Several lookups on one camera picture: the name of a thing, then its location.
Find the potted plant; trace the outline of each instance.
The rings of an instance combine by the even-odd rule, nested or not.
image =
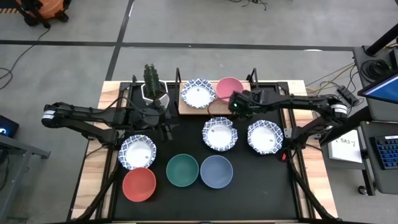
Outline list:
[[[159,74],[155,69],[154,64],[145,65],[144,69],[145,84],[141,85],[142,99],[147,105],[159,100],[160,105],[164,108],[169,105],[170,98],[166,93],[169,93],[165,81],[159,80]]]

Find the red bowl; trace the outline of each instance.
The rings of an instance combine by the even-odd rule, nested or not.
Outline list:
[[[243,91],[243,84],[237,78],[226,77],[218,81],[216,94],[224,102],[229,102],[229,97],[234,91]]]
[[[123,193],[133,202],[147,200],[154,193],[155,188],[155,175],[147,168],[135,168],[129,171],[123,180]]]

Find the green bowl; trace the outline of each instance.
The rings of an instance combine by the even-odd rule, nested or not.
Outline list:
[[[166,167],[166,175],[170,183],[177,187],[186,187],[198,178],[198,162],[188,154],[174,156]]]

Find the blue bowl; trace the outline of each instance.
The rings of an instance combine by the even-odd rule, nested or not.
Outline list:
[[[213,189],[226,187],[233,175],[231,163],[223,156],[207,157],[200,166],[201,179]]]

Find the pink bowl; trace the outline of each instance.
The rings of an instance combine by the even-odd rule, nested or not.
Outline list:
[[[222,101],[229,102],[229,97],[234,91],[243,91],[243,85],[237,78],[226,77],[218,81],[216,94]]]

